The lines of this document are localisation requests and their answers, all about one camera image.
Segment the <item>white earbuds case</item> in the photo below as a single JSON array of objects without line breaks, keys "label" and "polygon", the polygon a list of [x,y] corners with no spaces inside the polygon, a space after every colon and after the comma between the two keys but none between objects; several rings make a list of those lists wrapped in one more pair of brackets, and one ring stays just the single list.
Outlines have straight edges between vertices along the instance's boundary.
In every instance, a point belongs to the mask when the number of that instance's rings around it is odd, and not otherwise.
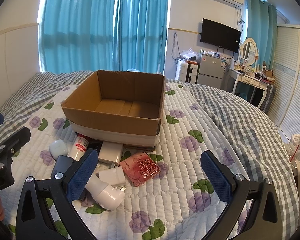
[{"label": "white earbuds case", "polygon": [[66,143],[58,139],[49,145],[49,152],[53,159],[57,160],[60,155],[67,156],[69,153]]}]

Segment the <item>white cylindrical bottle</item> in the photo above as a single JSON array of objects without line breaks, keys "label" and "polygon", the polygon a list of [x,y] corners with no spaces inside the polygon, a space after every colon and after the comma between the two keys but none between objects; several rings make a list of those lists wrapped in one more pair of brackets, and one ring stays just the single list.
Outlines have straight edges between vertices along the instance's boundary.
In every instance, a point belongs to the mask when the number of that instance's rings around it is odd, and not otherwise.
[{"label": "white cylindrical bottle", "polygon": [[85,189],[91,194],[95,202],[109,211],[114,211],[125,198],[123,191],[115,189],[110,184],[101,181],[94,174],[89,178]]}]

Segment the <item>white tube red label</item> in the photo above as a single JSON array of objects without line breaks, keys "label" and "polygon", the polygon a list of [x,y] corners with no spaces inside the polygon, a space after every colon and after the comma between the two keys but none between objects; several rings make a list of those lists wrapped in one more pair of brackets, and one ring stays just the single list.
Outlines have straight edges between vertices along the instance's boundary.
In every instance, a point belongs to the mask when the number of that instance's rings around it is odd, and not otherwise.
[{"label": "white tube red label", "polygon": [[79,161],[79,159],[85,154],[88,145],[88,139],[83,135],[79,134],[75,139],[75,142],[68,154],[68,157],[74,159],[75,161]]}]

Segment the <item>small white plug charger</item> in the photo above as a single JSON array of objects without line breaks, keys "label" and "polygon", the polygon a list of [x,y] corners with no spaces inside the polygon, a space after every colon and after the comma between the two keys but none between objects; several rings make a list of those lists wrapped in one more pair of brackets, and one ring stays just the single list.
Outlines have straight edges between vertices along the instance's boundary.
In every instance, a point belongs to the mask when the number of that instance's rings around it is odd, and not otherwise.
[{"label": "small white plug charger", "polygon": [[125,174],[121,166],[98,171],[97,177],[114,188],[121,188],[126,185]]}]

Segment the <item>white square power adapter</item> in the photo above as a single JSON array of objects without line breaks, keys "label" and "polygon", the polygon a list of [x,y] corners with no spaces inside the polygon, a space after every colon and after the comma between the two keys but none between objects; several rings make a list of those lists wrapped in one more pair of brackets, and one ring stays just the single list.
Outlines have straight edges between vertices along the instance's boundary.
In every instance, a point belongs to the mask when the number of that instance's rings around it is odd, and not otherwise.
[{"label": "white square power adapter", "polygon": [[123,152],[123,144],[104,141],[98,154],[98,161],[119,166]]}]

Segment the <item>red floral card case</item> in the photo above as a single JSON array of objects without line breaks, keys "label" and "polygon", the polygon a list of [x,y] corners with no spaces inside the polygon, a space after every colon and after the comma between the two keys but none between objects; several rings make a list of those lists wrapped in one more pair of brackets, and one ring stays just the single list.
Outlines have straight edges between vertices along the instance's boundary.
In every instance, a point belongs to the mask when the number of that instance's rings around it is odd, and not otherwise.
[{"label": "red floral card case", "polygon": [[145,152],[137,152],[120,162],[125,175],[135,187],[160,173],[160,166]]}]

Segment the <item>brown cardboard box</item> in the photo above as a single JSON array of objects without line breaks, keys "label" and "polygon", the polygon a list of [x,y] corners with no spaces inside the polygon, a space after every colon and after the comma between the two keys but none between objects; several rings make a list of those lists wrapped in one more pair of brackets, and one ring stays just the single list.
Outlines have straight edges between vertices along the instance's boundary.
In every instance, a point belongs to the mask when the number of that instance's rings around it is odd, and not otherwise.
[{"label": "brown cardboard box", "polygon": [[72,129],[140,148],[159,143],[166,79],[142,72],[93,72],[61,104]]}]

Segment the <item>white floral quilted mat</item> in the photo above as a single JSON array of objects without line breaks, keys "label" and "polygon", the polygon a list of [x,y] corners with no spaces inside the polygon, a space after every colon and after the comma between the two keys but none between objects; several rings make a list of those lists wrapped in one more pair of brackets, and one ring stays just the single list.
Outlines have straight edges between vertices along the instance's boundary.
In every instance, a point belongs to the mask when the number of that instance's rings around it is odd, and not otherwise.
[{"label": "white floral quilted mat", "polygon": [[[7,226],[16,228],[17,206],[24,180],[50,177],[55,160],[48,150],[56,139],[71,147],[76,134],[62,111],[62,102],[76,89],[62,86],[34,96],[13,98],[7,117],[31,131],[30,141],[13,156],[15,182],[0,193]],[[140,186],[126,180],[125,198],[107,211],[91,197],[74,207],[98,239],[201,239],[225,208],[202,171],[200,156],[210,150],[232,173],[244,173],[234,150],[188,87],[166,86],[160,139],[148,156],[160,172]]]}]

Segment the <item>white louvered wardrobe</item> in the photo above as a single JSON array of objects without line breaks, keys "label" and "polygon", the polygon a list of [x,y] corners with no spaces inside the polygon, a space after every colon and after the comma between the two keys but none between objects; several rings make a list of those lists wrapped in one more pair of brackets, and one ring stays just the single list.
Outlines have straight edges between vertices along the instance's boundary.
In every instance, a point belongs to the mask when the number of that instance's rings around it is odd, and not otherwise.
[{"label": "white louvered wardrobe", "polygon": [[276,92],[268,116],[290,139],[300,134],[300,25],[277,26],[273,74]]}]

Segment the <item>teal window curtain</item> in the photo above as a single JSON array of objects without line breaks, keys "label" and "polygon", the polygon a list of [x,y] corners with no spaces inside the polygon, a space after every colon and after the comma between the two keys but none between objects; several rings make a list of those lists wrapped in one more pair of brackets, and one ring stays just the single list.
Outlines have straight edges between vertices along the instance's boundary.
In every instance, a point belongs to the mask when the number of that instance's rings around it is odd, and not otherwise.
[{"label": "teal window curtain", "polygon": [[40,68],[163,73],[168,0],[41,0]]}]

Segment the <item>white dressing table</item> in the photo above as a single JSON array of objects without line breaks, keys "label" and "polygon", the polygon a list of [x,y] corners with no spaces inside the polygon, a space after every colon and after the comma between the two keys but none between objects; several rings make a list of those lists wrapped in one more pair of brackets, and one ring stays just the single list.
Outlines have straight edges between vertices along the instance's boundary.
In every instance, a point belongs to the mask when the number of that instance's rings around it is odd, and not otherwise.
[{"label": "white dressing table", "polygon": [[238,86],[239,83],[249,85],[250,87],[254,88],[253,94],[252,94],[252,96],[250,98],[250,101],[249,101],[251,103],[252,100],[253,100],[253,97],[256,93],[256,89],[261,89],[263,91],[262,98],[260,99],[260,101],[258,103],[258,106],[257,106],[259,109],[261,108],[263,102],[265,101],[268,92],[272,93],[272,94],[274,93],[274,88],[275,87],[274,87],[273,84],[267,83],[264,80],[257,79],[255,77],[249,76],[247,74],[243,74],[242,72],[239,72],[239,71],[231,69],[231,68],[229,68],[229,71],[230,71],[229,72],[230,77],[235,80],[233,89],[231,91],[232,94],[235,94],[237,86]]}]

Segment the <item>silver mini fridge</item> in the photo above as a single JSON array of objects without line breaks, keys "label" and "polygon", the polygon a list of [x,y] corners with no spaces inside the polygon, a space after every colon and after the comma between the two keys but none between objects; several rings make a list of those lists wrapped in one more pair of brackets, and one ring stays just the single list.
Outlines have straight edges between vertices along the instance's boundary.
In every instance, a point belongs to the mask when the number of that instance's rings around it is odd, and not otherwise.
[{"label": "silver mini fridge", "polygon": [[220,88],[224,74],[222,60],[209,55],[202,55],[198,68],[197,84]]}]

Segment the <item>oval vanity mirror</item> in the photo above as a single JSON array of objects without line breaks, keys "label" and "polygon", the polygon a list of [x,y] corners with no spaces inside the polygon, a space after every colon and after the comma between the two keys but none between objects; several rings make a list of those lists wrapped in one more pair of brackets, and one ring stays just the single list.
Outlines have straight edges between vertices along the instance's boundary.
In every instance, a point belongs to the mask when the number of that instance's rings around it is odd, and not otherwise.
[{"label": "oval vanity mirror", "polygon": [[253,38],[248,37],[239,50],[239,58],[246,61],[247,66],[252,66],[258,60],[258,48]]}]

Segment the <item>teal right curtain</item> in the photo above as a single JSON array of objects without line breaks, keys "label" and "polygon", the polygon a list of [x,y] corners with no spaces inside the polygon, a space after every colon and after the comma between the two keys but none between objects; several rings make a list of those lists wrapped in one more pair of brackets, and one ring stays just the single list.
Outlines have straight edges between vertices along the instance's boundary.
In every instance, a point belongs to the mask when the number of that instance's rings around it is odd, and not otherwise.
[{"label": "teal right curtain", "polygon": [[253,38],[259,49],[256,65],[266,63],[271,69],[277,42],[276,7],[266,0],[245,1],[248,10],[247,37]]}]

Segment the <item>black wall television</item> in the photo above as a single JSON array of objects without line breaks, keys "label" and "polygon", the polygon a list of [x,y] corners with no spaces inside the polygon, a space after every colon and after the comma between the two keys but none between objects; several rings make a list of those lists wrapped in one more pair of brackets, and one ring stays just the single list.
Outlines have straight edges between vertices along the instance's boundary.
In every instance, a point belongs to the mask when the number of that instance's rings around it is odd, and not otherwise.
[{"label": "black wall television", "polygon": [[203,19],[200,41],[238,53],[241,32],[227,25]]}]

